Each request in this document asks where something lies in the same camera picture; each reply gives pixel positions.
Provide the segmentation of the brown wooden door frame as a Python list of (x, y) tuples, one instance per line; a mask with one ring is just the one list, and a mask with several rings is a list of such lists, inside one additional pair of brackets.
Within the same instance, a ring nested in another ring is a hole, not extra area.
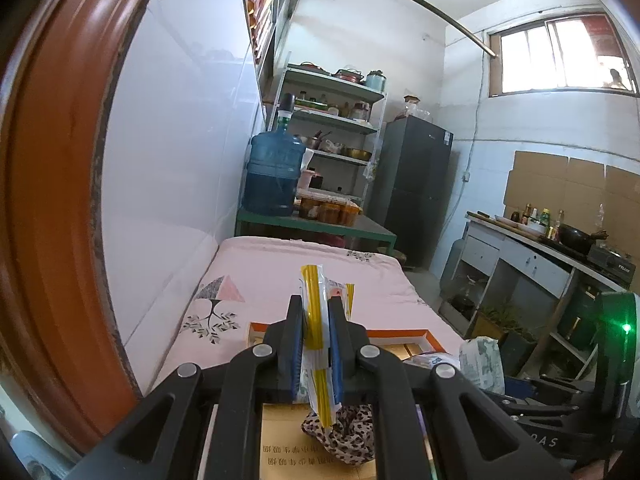
[(100, 191), (117, 78), (149, 0), (23, 0), (1, 75), (1, 357), (44, 426), (93, 448), (139, 395)]

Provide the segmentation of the blue white wipes pack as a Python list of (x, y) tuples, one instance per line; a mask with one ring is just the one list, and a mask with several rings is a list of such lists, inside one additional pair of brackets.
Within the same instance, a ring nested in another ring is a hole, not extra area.
[(452, 356), (446, 352), (424, 352), (410, 356), (406, 359), (406, 363), (427, 370), (432, 370), (434, 367), (440, 364), (447, 364), (454, 367), (456, 370), (460, 368), (460, 361), (455, 356)]

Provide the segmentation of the black wok pan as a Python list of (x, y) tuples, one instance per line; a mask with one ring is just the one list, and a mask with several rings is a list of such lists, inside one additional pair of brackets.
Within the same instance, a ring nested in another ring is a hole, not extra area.
[(589, 254), (591, 247), (598, 240), (606, 240), (607, 238), (608, 232), (605, 230), (588, 234), (565, 223), (561, 223), (558, 227), (558, 242), (583, 256)]

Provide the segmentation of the white kitchen shelf rack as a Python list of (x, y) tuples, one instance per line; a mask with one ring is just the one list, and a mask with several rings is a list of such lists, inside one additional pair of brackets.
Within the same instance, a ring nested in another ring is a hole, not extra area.
[(380, 152), (387, 93), (385, 76), (354, 68), (334, 73), (311, 63), (288, 64), (273, 99), (295, 96), (290, 133), (312, 151), (308, 167), (320, 190), (362, 206), (372, 186)]

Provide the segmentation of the leopard print scarf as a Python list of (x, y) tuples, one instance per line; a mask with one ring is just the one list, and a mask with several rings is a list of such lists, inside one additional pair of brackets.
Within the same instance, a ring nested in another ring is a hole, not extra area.
[(369, 404), (343, 406), (337, 411), (334, 424), (326, 428), (321, 426), (318, 415), (310, 412), (300, 429), (346, 465), (360, 466), (374, 460), (373, 414)]

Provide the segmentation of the yellow cartoon wipes pack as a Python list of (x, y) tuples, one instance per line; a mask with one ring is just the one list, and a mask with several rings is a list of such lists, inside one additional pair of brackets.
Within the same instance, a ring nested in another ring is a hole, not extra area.
[(309, 402), (320, 426), (336, 422), (341, 407), (342, 382), (337, 378), (336, 330), (331, 327), (329, 300), (341, 301), (346, 320), (352, 316), (355, 285), (341, 283), (324, 275), (322, 266), (306, 264), (300, 269), (303, 304), (303, 353), (300, 366), (299, 400)]

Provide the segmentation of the brown cardboard wall panel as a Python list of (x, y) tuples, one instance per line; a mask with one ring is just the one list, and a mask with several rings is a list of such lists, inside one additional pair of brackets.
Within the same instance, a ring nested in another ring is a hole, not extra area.
[(631, 259), (639, 258), (639, 176), (614, 166), (537, 152), (517, 151), (503, 205), (507, 212), (527, 205), (547, 209), (555, 219), (587, 233), (605, 230), (606, 241)]

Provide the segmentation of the potted green plant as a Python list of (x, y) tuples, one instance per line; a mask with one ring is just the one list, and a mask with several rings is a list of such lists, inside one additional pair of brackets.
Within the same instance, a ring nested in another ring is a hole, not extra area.
[(515, 309), (512, 306), (481, 307), (475, 317), (472, 337), (485, 336), (495, 340), (506, 338), (509, 334), (523, 337), (521, 326)]

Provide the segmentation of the blue water jug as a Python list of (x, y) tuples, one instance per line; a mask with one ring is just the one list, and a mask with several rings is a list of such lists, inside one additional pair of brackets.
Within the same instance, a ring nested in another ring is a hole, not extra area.
[(250, 141), (242, 207), (253, 214), (284, 217), (293, 212), (306, 146), (288, 132), (295, 96), (285, 93), (278, 107), (276, 128)]

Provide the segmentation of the dark green table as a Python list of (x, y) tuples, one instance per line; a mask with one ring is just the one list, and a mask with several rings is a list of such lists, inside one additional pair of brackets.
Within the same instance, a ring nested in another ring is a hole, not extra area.
[(367, 216), (360, 214), (352, 226), (324, 223), (317, 220), (299, 218), (299, 216), (265, 216), (254, 214), (240, 208), (236, 212), (234, 235), (242, 236), (244, 226), (256, 224), (256, 226), (276, 226), (277, 228), (293, 229), (304, 232), (326, 233), (362, 240), (375, 240), (386, 245), (386, 254), (391, 255), (395, 249), (397, 236), (384, 226), (380, 226)]

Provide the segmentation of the pink bed quilt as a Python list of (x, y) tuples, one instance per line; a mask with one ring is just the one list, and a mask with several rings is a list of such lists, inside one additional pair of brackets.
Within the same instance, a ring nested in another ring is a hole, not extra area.
[(302, 291), (302, 269), (321, 266), (325, 278), (352, 285), (352, 322), (369, 330), (428, 330), (436, 346), (456, 356), (461, 337), (423, 301), (400, 264), (377, 252), (355, 252), (301, 240), (240, 236), (225, 240), (198, 284), (153, 379), (179, 365), (229, 362), (247, 346), (250, 324), (285, 318)]

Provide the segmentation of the black refrigerator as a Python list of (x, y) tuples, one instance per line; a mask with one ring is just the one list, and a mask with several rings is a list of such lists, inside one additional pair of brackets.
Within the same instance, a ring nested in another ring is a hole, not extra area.
[(407, 266), (422, 266), (435, 243), (452, 140), (449, 131), (414, 116), (386, 125), (367, 214), (396, 235)]

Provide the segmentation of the green tissue pack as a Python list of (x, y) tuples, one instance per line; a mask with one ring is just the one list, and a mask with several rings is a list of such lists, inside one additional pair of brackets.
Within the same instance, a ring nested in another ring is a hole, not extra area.
[(478, 336), (459, 349), (460, 370), (472, 384), (491, 393), (505, 394), (506, 381), (497, 339)]

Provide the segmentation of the white kitchen counter cabinet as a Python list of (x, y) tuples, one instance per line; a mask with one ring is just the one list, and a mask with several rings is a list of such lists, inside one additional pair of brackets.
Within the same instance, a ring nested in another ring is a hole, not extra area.
[(481, 307), (507, 304), (514, 307), (524, 335), (501, 339), (506, 374), (594, 377), (594, 302), (602, 292), (622, 292), (624, 285), (541, 236), (474, 212), (466, 215), (452, 255), (442, 274), (440, 314), (461, 337), (473, 338)]

